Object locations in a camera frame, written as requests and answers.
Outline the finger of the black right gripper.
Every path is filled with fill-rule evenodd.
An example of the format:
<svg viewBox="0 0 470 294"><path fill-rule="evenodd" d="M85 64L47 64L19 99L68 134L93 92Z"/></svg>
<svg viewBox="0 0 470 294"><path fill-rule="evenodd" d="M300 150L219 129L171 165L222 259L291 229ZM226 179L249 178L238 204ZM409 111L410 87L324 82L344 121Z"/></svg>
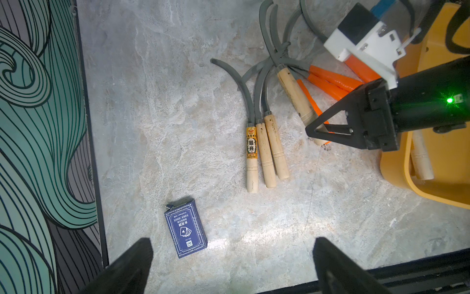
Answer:
<svg viewBox="0 0 470 294"><path fill-rule="evenodd" d="M386 137L385 101L384 82L362 85L311 122L306 134L357 149L380 149Z"/></svg>

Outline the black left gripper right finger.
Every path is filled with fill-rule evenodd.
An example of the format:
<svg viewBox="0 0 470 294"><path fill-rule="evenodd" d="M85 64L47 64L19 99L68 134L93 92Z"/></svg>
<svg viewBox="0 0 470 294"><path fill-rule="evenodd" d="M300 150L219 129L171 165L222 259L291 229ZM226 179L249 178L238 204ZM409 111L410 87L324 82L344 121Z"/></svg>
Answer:
<svg viewBox="0 0 470 294"><path fill-rule="evenodd" d="M316 239L313 260L319 287L324 294L388 294L390 292L325 237Z"/></svg>

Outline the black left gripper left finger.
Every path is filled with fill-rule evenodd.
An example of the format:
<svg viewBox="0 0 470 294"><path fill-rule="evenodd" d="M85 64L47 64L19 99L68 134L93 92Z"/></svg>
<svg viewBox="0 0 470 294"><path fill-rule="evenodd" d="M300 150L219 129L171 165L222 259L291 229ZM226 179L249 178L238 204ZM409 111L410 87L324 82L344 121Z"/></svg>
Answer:
<svg viewBox="0 0 470 294"><path fill-rule="evenodd" d="M139 239L80 292L82 294L144 293L153 255L150 239Z"/></svg>

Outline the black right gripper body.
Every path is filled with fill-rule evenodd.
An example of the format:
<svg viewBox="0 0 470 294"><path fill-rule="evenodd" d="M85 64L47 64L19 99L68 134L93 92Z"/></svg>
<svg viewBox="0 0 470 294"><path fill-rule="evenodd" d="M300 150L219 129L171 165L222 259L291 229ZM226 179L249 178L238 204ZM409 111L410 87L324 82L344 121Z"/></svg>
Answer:
<svg viewBox="0 0 470 294"><path fill-rule="evenodd" d="M374 82L385 83L382 79ZM403 77L395 89L386 85L383 106L383 151L398 150L403 132L432 128L446 133L464 128L470 120L470 59L460 58Z"/></svg>

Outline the labelled wooden handle sickle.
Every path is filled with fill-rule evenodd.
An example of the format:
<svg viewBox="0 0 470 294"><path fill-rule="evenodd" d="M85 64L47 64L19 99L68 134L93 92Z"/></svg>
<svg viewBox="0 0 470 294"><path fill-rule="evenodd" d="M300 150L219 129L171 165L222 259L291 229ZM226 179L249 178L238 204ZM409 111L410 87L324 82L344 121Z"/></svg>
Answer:
<svg viewBox="0 0 470 294"><path fill-rule="evenodd" d="M247 192L257 193L258 192L258 139L257 139L257 130L255 127L255 109L253 106L253 101L251 94L242 81L240 74L229 64L212 58L211 63L219 66L224 71L226 71L231 78L235 81L238 88L241 90L242 97L245 100L247 107L248 123L246 127L246 164L247 164L247 173L246 173L246 186Z"/></svg>

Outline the large wooden handle sickle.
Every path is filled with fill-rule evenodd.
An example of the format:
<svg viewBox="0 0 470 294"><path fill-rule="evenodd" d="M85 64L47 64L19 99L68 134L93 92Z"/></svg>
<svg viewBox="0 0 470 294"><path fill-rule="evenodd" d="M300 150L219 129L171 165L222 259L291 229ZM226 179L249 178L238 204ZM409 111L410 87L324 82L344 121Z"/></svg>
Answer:
<svg viewBox="0 0 470 294"><path fill-rule="evenodd" d="M435 178L421 130L412 132L411 160L415 175L419 180L427 181Z"/></svg>

